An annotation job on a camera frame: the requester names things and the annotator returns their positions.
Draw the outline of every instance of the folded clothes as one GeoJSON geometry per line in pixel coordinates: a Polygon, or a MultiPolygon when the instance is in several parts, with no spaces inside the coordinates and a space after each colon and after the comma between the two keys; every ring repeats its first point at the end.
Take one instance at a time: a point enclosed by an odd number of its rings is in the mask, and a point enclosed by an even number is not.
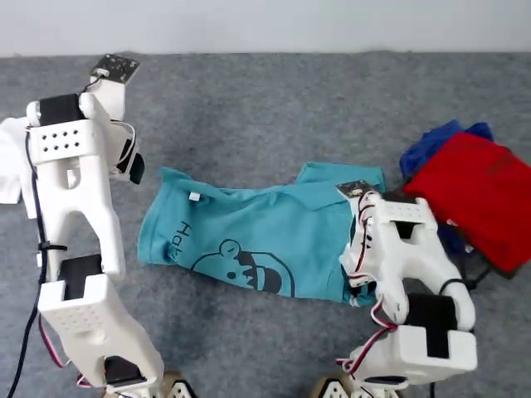
{"type": "Polygon", "coordinates": [[[458,133],[403,191],[426,198],[500,270],[512,273],[531,259],[531,167],[507,148],[458,133]]]}
{"type": "Polygon", "coordinates": [[[487,123],[476,123],[463,129],[457,120],[451,120],[441,127],[424,133],[422,138],[400,157],[400,171],[404,179],[408,179],[418,172],[442,148],[446,141],[461,131],[494,141],[487,123]]]}
{"type": "MultiPolygon", "coordinates": [[[[410,179],[418,172],[427,161],[435,155],[439,149],[455,134],[466,131],[475,136],[493,141],[493,135],[487,123],[476,123],[467,129],[463,129],[457,120],[443,124],[441,127],[430,130],[422,135],[422,138],[414,143],[400,157],[400,171],[404,179],[410,179]]],[[[471,247],[461,239],[454,226],[444,222],[439,223],[438,235],[446,251],[453,255],[465,255],[471,251],[471,247]]]]}
{"type": "Polygon", "coordinates": [[[363,179],[383,192],[380,167],[307,163],[295,184],[265,189],[217,188],[168,168],[162,175],[140,231],[141,261],[289,297],[352,302],[339,256],[353,215],[336,185],[363,179]]]}

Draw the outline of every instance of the white wall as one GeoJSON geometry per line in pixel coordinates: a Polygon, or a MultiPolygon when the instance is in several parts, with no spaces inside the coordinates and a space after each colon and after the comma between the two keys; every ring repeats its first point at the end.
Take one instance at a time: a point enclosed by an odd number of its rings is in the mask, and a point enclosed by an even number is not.
{"type": "Polygon", "coordinates": [[[0,0],[0,18],[0,56],[531,51],[531,0],[0,0]]]}

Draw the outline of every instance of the white cloth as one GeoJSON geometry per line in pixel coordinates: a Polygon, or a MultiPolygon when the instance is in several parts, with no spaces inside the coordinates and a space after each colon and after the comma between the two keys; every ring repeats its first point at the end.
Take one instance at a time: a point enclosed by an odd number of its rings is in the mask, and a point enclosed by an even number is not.
{"type": "Polygon", "coordinates": [[[27,216],[35,218],[26,126],[26,118],[9,118],[0,124],[0,203],[18,203],[22,191],[27,216]]]}

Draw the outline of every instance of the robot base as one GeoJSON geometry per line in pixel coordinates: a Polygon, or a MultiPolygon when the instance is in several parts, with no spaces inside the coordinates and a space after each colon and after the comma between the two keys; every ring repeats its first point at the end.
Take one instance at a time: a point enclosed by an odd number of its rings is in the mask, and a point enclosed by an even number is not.
{"type": "MultiPolygon", "coordinates": [[[[164,372],[161,390],[163,398],[197,398],[191,387],[184,382],[183,375],[177,371],[164,372]]],[[[102,398],[122,398],[123,396],[105,393],[102,398]]]]}
{"type": "Polygon", "coordinates": [[[353,387],[349,376],[338,374],[320,379],[309,398],[405,398],[400,391],[374,390],[353,387]]]}

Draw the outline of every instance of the blue cloth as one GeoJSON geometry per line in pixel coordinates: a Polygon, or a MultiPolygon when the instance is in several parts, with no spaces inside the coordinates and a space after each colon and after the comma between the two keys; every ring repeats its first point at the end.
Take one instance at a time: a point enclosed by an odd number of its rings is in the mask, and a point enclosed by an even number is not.
{"type": "Polygon", "coordinates": [[[402,172],[402,176],[405,179],[413,177],[441,149],[446,141],[460,131],[494,141],[494,137],[487,123],[476,123],[467,129],[463,129],[457,120],[451,120],[441,127],[424,133],[418,143],[414,143],[404,152],[400,157],[400,171],[402,172]]]}
{"type": "MultiPolygon", "coordinates": [[[[476,123],[467,129],[463,129],[457,120],[451,120],[441,127],[424,133],[420,141],[414,143],[400,157],[400,171],[404,179],[413,177],[442,148],[446,141],[461,131],[488,139],[489,141],[494,141],[494,137],[487,123],[476,123]]],[[[453,255],[463,255],[466,253],[465,242],[457,235],[453,226],[439,223],[437,233],[446,251],[453,255]]]]}
{"type": "Polygon", "coordinates": [[[336,184],[363,179],[383,192],[380,167],[307,163],[295,184],[265,189],[217,188],[169,168],[162,176],[140,261],[289,297],[351,299],[339,256],[353,217],[336,184]]]}

